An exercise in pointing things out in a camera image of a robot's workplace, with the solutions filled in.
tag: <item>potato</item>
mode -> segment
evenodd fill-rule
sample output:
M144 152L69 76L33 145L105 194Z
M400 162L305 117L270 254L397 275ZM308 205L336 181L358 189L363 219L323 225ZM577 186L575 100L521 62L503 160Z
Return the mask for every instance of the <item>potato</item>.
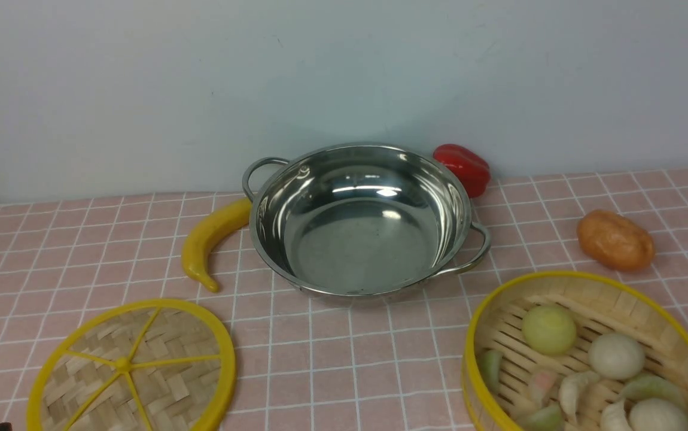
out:
M655 257L653 237L622 215L593 210L579 221L579 246L591 259L621 272L650 266Z

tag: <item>pink grid tablecloth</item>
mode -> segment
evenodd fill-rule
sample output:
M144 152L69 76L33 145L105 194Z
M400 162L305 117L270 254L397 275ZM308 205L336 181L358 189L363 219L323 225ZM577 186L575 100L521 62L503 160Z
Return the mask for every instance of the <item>pink grid tablecloth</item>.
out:
M144 298L197 302L231 329L240 377L225 430L472 429L459 390L470 316L494 287L534 269L619 279L688 329L688 169L500 182L475 201L494 237L481 267L368 311L327 308L295 291L245 230L215 254L223 292L186 278L185 235L239 197L156 193L0 207L0 422L24 429L33 380L64 336ZM582 254L577 219L594 208L652 232L652 268L619 275ZM457 257L473 253L476 240Z

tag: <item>pot rim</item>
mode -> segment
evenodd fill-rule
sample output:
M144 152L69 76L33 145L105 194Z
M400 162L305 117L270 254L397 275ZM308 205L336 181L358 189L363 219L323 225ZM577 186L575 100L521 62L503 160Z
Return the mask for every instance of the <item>pot rim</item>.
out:
M437 262L436 265L432 266L431 268L428 268L428 270L424 271L417 277L411 278L407 281L403 281L400 284L395 284L393 289L390 290L385 290L384 292L375 292L375 293L366 293L366 294L346 294L346 293L335 293L335 292L330 292L327 291L324 287L320 286L315 286L312 283L309 283L308 281L305 281L301 278L297 278L295 275L290 274L289 272L285 271L283 268L281 268L278 264L276 264L275 260L271 259L269 254L265 252L264 246L262 246L262 243L259 240L259 235L257 233L256 229L256 218L257 218L257 213L259 211L259 203L262 202L262 199L265 198L265 194L267 193L267 189L269 189L270 185L274 183L284 172L287 172L287 170L293 168L295 164L297 164L299 161L306 159L308 157L320 154L320 153L325 153L331 150L340 150L342 148L351 148L351 147L377 147L377 148L385 148L387 150L395 150L395 151L400 151L403 153L409 153L410 155L420 157L421 159L424 159L431 163L433 166L435 166L437 169L440 170L447 179L453 183L453 186L456 187L456 189L459 191L461 194L461 202L462 202L462 207L464 208L464 213L461 215L464 219L462 220L461 223L461 228L459 229L458 232L456 232L456 238L453 241L453 246L449 248L448 253L445 254L445 257L442 258L439 262ZM376 298L376 297L384 297L388 295L394 295L398 293L399 291L402 291L403 289L406 289L407 287L413 286L414 284L426 281L428 278L431 278L434 276L436 273L440 272L445 265L447 265L454 256L456 256L456 253L461 250L461 246L464 245L464 241L467 238L467 235L469 235L470 231L470 226L471 226L471 219L472 219L472 204L471 204L471 199L468 198L466 192L464 191L464 186L461 184L461 181L456 177L456 175L453 174L453 172L450 171L450 169L447 169L445 165L442 163L436 161L433 159L431 156L424 156L421 153L418 153L413 150L409 150L405 147L401 147L400 145L393 145L393 144L382 144L381 142L370 142L370 141L364 141L364 142L346 142L346 144L335 144L335 145L328 145L327 147L322 147L314 151L310 151L308 153L305 153L301 156L298 156L295 159L292 159L288 161L286 164L281 166L281 168L278 169L274 174L270 176L267 181L262 184L261 188L259 191L254 194L254 196L249 196L252 197L253 204L251 205L251 217L249 218L249 224L248 224L248 230L251 231L251 240L254 243L254 248L256 248L257 253L259 253L259 256L262 258L262 260L267 264L267 266L270 267L274 272L276 272L278 275L282 276L285 278L287 281L289 281L291 284L294 284L295 286L299 287L301 290L304 291L309 291L309 292L314 292L317 294L321 295L328 295L328 296L334 296L338 298Z

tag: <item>stainless steel pot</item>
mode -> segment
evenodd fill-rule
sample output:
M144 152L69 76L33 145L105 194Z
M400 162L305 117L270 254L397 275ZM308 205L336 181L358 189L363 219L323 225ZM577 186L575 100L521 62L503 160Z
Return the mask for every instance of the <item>stainless steel pot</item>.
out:
M254 196L251 174L282 165ZM445 166L396 145L334 145L298 159L260 159L243 191L254 205L254 247L303 291L342 299L383 298L420 281L474 268L490 248L487 229ZM448 265L469 229L483 245Z

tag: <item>green bun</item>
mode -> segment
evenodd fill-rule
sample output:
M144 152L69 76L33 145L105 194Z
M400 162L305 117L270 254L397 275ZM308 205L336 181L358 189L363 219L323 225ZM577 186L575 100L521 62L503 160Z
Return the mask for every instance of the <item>green bun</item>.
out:
M534 306L522 319L522 336L539 354L565 354L576 343L576 323L559 305Z

